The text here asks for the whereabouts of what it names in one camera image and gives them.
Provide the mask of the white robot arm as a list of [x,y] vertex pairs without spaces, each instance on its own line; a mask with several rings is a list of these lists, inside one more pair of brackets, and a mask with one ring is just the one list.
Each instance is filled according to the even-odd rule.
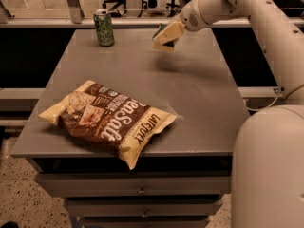
[[185,31],[244,17],[265,59],[249,68],[274,86],[281,104],[260,109],[237,134],[231,173],[231,228],[304,228],[304,33],[273,0],[192,0],[153,37],[156,46]]

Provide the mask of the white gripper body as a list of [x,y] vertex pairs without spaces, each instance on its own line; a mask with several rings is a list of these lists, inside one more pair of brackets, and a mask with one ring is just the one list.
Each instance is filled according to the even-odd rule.
[[188,31],[195,32],[209,27],[203,18],[202,8],[204,5],[204,0],[191,0],[183,7],[180,20]]

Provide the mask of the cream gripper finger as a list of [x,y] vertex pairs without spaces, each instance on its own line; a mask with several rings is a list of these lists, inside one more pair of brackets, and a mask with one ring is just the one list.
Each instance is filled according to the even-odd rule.
[[174,51],[175,42],[169,41],[165,44],[158,44],[157,42],[152,42],[152,48],[164,52],[173,52]]
[[165,35],[170,38],[180,38],[185,31],[185,26],[181,21],[174,21],[166,25]]

